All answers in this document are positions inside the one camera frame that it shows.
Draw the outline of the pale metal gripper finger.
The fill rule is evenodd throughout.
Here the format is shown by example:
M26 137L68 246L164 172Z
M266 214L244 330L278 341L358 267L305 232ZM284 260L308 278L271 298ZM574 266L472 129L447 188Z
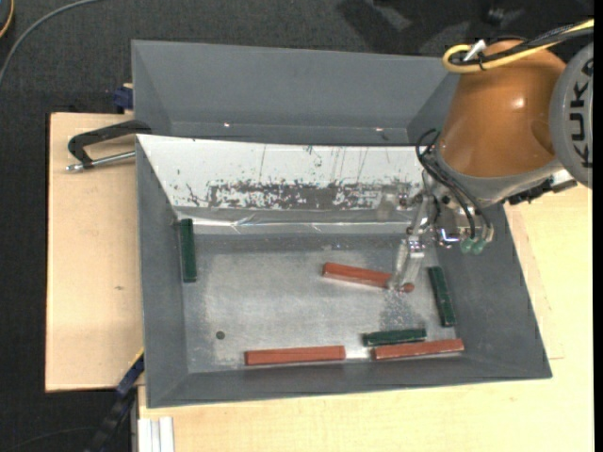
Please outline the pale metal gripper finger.
M414 284L421 268L425 250L420 241L408 242L408 257L405 271L405 282Z
M394 269L391 275L391 288L400 289L405 279L410 257L410 245L407 238L401 239L396 255Z

